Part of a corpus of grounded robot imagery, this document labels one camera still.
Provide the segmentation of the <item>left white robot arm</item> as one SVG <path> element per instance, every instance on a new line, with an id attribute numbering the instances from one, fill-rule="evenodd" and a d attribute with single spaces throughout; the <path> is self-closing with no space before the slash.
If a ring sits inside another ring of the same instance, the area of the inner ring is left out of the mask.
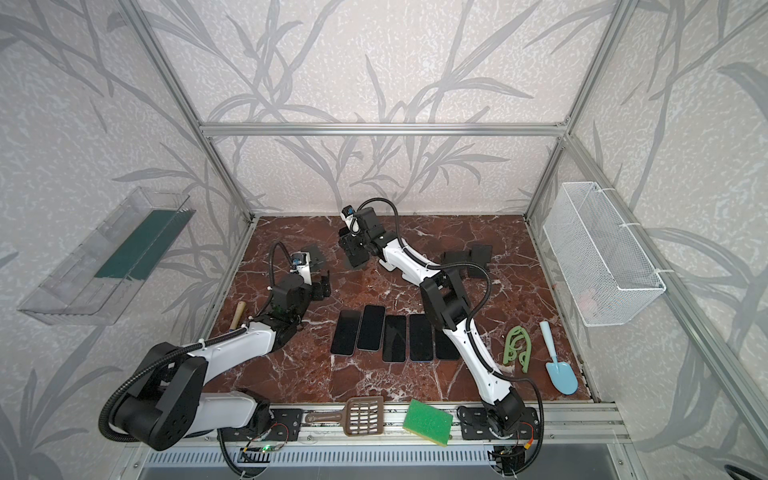
<path id="1" fill-rule="evenodd" d="M 255 393 L 207 393 L 214 378 L 284 347 L 299 331 L 311 302 L 331 294 L 330 279 L 312 278 L 310 253 L 287 256 L 281 279 L 270 271 L 262 309 L 238 328 L 187 346 L 162 342 L 108 398 L 98 417 L 101 435 L 114 442 L 141 442 L 163 451 L 191 435 L 225 428 L 258 427 L 269 409 Z"/>

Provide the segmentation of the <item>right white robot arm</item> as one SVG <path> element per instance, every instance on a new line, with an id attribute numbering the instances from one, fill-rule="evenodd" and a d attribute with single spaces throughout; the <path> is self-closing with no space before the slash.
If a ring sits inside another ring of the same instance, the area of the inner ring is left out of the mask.
<path id="1" fill-rule="evenodd" d="M 403 239 L 397 207 L 387 198 L 368 199 L 358 208 L 347 205 L 340 216 L 345 226 L 339 231 L 339 244 L 351 266 L 376 256 L 385 269 L 401 271 L 406 282 L 419 287 L 427 320 L 449 338 L 475 381 L 490 430 L 499 438 L 511 437 L 525 410 L 515 388 L 522 380 L 501 372 L 474 323 L 490 299 L 489 272 L 469 261 L 439 264 L 417 252 Z M 485 293 L 477 305 L 471 304 L 464 288 L 463 267 L 479 270 L 485 279 Z"/>

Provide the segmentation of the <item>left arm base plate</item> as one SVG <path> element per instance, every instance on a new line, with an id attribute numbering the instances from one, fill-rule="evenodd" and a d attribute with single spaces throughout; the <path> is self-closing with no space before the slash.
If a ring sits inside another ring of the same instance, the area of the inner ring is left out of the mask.
<path id="1" fill-rule="evenodd" d="M 272 409 L 268 429 L 260 439 L 282 443 L 296 442 L 303 417 L 304 411 L 299 408 Z"/>

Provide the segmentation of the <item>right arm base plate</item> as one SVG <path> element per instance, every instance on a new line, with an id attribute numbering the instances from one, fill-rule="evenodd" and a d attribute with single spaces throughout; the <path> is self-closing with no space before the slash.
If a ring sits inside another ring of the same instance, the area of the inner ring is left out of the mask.
<path id="1" fill-rule="evenodd" d="M 540 420 L 533 407 L 526 407 L 520 420 L 510 433 L 497 435 L 490 429 L 487 412 L 483 407 L 459 406 L 456 410 L 463 440 L 523 440 L 534 439 L 539 433 Z"/>

